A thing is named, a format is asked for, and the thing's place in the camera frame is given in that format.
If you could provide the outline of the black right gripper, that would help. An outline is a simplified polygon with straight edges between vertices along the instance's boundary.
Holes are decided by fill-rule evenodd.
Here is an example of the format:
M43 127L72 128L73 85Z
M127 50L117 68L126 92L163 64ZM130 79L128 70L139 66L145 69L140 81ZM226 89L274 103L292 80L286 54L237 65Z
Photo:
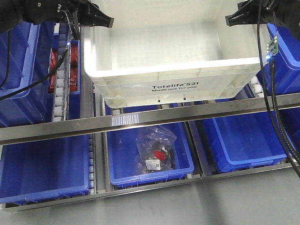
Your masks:
M237 4L238 10L225 16L227 26L267 24L284 27L300 39L299 0L247 0Z

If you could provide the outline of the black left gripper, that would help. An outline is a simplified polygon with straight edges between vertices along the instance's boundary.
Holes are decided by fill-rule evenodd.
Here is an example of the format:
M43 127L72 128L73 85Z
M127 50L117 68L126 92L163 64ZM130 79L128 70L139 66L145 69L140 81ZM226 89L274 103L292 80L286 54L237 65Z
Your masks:
M80 26L113 26L114 18L88 0L2 0L0 31L9 31L22 22L38 25L45 21L60 23L67 17L74 20L78 12Z

